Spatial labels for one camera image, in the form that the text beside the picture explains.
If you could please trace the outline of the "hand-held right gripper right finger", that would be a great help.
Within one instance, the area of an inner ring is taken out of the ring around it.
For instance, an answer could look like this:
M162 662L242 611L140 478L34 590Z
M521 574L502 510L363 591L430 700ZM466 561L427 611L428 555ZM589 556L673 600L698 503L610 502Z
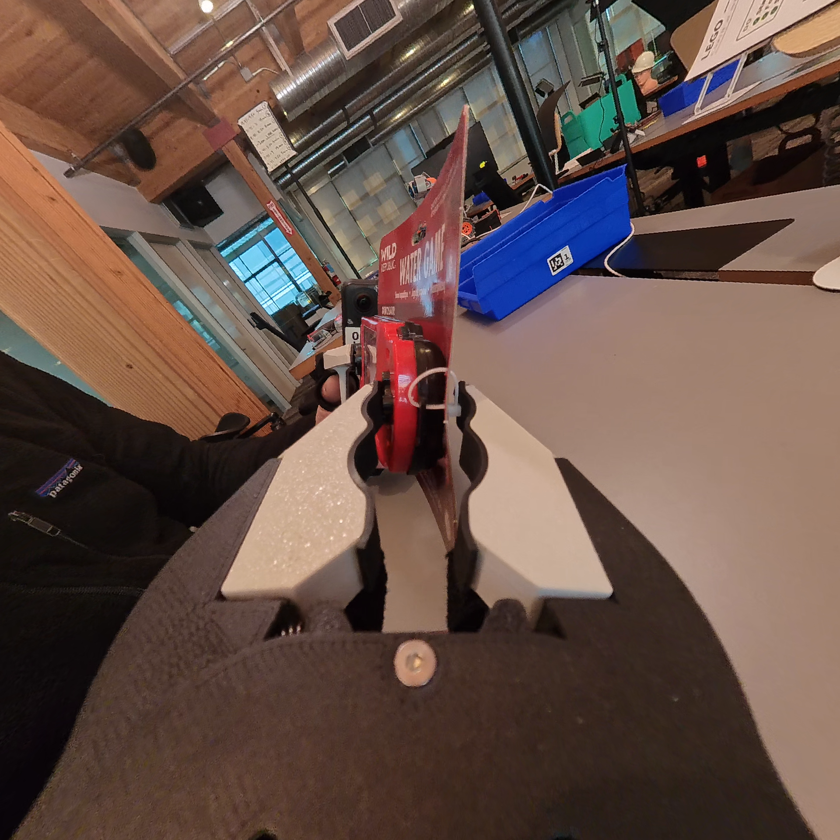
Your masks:
M469 480L453 550L457 593L482 601L604 600L602 562L551 451L461 384L459 465Z

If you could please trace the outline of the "red water game toy card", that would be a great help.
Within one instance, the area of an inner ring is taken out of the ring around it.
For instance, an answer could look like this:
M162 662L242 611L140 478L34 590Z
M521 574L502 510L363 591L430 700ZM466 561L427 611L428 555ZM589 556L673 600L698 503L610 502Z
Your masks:
M463 107L430 192L381 241L378 309L361 327L361 374L374 388L379 464L417 478L447 552L457 533L447 425L456 390L450 361L468 134Z

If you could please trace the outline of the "person's left forearm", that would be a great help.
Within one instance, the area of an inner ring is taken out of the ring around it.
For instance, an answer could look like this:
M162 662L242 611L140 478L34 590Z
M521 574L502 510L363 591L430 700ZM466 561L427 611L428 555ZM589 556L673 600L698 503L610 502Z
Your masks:
M311 431L316 421L312 414L264 437L180 445L172 464L163 468L162 489L155 492L161 509L188 527L202 525L263 465Z

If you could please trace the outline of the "blue plastic bin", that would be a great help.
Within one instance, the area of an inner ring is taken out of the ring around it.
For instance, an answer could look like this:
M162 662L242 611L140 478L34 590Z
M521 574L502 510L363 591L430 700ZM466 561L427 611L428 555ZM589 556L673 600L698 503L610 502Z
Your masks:
M557 189L466 249L459 306L499 321L622 242L632 233L625 169Z

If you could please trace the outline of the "person's black jacket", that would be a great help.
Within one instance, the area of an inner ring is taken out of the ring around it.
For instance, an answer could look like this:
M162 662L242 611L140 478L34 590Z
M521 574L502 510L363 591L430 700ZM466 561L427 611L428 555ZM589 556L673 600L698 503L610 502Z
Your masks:
M2 353L2 838L45 786L133 607L201 526L155 495L192 441Z

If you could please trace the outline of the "black steel pillar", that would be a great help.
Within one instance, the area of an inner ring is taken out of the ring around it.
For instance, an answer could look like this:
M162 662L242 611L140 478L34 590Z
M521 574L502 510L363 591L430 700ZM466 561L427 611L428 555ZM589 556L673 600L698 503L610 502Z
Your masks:
M508 28L496 2L474 1L473 4L534 173L535 182L552 191L556 189L557 178L512 51Z

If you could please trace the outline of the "black round speaker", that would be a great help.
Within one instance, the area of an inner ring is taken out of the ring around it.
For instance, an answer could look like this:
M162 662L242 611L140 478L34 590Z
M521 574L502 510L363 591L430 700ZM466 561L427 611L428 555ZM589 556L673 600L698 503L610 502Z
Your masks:
M119 142L136 168L143 172L149 172L155 168L156 154L151 142L140 129L126 129L120 134Z

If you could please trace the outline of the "white ceiling vent grille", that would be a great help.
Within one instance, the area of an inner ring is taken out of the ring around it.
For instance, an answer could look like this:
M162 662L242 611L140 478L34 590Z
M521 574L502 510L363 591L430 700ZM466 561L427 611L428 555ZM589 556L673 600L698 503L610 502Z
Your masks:
M354 58L403 21L393 1L354 1L328 20L345 59Z

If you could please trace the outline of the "green plastic container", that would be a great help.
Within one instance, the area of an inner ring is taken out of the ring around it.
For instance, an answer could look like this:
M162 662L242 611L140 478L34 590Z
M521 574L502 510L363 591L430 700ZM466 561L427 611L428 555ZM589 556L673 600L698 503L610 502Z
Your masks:
M642 119L633 84L632 76L627 73L616 77L616 89L628 125ZM608 140L617 131L615 103L607 88L602 96L596 93L585 100L584 104L585 108L579 113L567 112L561 117L563 140L572 158L600 147L604 140Z

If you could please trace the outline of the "black desk mat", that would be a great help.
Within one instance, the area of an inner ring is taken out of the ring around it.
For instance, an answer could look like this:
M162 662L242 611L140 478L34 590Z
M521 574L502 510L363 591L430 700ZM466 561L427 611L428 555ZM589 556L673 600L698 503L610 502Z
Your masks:
M718 272L727 263L784 230L794 219L633 234L615 253L606 251L576 273L651 277L673 273Z

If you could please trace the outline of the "white sign board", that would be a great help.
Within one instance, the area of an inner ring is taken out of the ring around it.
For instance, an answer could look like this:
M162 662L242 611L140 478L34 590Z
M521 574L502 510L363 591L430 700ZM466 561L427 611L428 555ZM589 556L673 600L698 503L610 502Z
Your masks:
M686 80L704 77L834 1L720 1Z

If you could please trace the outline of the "light wooden board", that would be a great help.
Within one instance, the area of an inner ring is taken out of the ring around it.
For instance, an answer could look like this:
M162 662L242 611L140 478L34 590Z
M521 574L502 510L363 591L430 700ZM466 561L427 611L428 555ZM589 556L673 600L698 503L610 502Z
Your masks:
M793 58L813 58L839 47L839 6L820 12L777 34L773 49Z

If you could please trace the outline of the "white wall chart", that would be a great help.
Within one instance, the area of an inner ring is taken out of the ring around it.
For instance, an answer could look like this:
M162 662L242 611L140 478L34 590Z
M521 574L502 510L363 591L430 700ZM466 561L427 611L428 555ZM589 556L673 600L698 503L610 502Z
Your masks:
M279 169L296 156L267 101L247 111L237 120L237 125L245 132L268 173Z

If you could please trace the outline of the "black wall screen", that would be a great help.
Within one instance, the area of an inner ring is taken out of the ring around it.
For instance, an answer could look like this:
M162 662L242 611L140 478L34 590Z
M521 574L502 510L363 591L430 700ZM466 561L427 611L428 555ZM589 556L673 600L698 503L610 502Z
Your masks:
M187 228L205 228L224 215L222 207L202 183L174 190L161 205L179 225Z

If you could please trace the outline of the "silver spiral duct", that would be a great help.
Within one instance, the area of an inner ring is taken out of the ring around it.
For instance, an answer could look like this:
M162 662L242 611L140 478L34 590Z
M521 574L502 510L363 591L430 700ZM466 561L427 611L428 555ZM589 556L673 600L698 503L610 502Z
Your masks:
M350 96L389 86L426 69L462 38L475 22L471 2L393 1L402 22L354 58L345 59L326 34L291 63L288 73L270 84L270 104L284 119L294 120L340 89Z

